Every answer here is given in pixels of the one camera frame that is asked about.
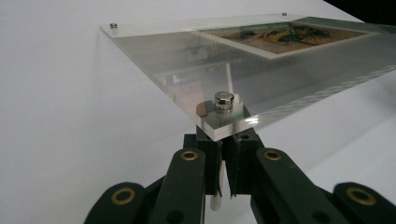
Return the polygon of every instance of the metal fastener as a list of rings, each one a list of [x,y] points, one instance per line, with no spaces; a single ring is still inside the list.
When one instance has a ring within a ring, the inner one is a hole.
[[[228,91],[216,92],[215,106],[220,110],[229,110],[233,108],[233,94]]]

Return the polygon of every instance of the framed photo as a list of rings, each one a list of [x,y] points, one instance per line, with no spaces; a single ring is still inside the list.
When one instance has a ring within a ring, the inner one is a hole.
[[[192,32],[269,59],[374,34],[293,21],[198,29]]]

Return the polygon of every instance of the cylindrical metal standoff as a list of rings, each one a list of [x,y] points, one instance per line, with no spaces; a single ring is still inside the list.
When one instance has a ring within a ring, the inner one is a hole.
[[[233,94],[228,91],[218,91],[214,102],[216,109],[229,110],[233,108]]]

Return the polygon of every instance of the white wall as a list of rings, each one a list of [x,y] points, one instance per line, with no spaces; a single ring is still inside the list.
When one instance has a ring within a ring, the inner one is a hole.
[[[194,133],[192,121],[98,25],[280,12],[356,21],[315,0],[3,0],[0,6],[0,223],[5,224],[82,223],[107,188],[123,181],[147,186],[164,175],[183,134]],[[318,185],[331,189],[356,177],[396,202],[389,183],[395,171],[396,110],[389,101],[394,77],[338,94],[258,133],[267,146],[295,157]],[[373,101],[360,100],[361,94],[373,95],[375,108]],[[345,118],[359,124],[355,114],[361,110],[378,122],[361,120],[357,133],[340,128]],[[373,153],[369,143],[386,151]],[[320,160],[308,160],[312,155]],[[254,223],[247,197],[224,201],[220,212],[207,212],[206,223]]]

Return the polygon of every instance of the transparent plastic panel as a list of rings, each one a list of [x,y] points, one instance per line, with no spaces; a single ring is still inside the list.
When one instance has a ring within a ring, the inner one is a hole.
[[[396,69],[386,25],[262,15],[101,29],[215,141]]]

